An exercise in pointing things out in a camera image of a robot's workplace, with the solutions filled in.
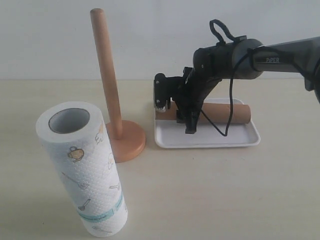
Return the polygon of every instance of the white wall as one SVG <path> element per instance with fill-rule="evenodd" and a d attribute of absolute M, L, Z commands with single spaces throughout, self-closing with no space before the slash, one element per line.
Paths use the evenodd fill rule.
<path fill-rule="evenodd" d="M 0 79 L 99 79 L 93 8 L 107 14 L 118 79 L 181 75 L 216 43 L 212 19 L 266 45 L 320 36 L 319 0 L 0 0 Z"/>

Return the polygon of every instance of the beige table surface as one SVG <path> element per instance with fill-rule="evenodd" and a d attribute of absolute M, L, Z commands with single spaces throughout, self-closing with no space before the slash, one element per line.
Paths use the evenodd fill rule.
<path fill-rule="evenodd" d="M 229 81 L 212 97 L 228 97 Z M 258 146 L 162 149 L 154 141 L 153 82 L 118 81 L 123 119 L 146 132 L 146 148 L 117 165 L 128 221 L 110 240 L 319 240 L 320 104 L 302 79 L 236 80 Z M 0 81 L 0 240 L 89 240 L 35 123 L 67 101 L 97 105 L 102 84 Z"/>

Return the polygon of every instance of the rectangular white tray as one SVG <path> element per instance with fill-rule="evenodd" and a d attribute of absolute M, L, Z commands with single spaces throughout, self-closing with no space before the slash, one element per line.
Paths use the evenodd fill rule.
<path fill-rule="evenodd" d="M 229 98 L 208 98 L 206 103 L 230 103 Z M 244 104 L 234 98 L 235 104 Z M 256 146 L 260 135 L 252 119 L 248 124 L 231 124 L 228 136 L 222 136 L 209 122 L 198 123 L 195 134 L 185 134 L 186 126 L 174 120 L 156 120 L 154 112 L 154 139 L 156 144 L 165 149 L 183 148 L 239 148 Z M 224 133 L 226 124 L 216 124 Z"/>

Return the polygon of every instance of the robotic arm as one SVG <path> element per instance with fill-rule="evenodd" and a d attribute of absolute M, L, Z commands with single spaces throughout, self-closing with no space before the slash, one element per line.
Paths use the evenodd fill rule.
<path fill-rule="evenodd" d="M 226 43 L 214 24 L 221 27 L 232 42 Z M 320 102 L 320 37 L 265 46 L 245 35 L 232 36 L 217 19 L 210 21 L 209 26 L 219 42 L 197 49 L 193 54 L 193 67 L 185 67 L 183 76 L 166 77 L 158 73 L 154 77 L 156 111 L 165 112 L 172 99 L 178 109 L 177 122 L 185 124 L 186 134 L 197 131 L 200 114 L 206 117 L 202 111 L 204 100 L 222 79 L 230 79 L 231 107 L 226 131 L 221 133 L 224 136 L 228 134 L 233 114 L 233 79 L 252 80 L 263 72 L 300 73 L 304 77 L 305 89 L 314 91 Z"/>

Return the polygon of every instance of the wooden paper towel holder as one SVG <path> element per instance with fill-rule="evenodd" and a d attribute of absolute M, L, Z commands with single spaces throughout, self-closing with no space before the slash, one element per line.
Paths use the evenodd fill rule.
<path fill-rule="evenodd" d="M 134 159 L 144 150 L 146 134 L 137 123 L 122 120 L 109 31 L 103 9 L 92 9 L 90 18 L 110 119 L 106 129 L 115 162 L 126 162 Z"/>

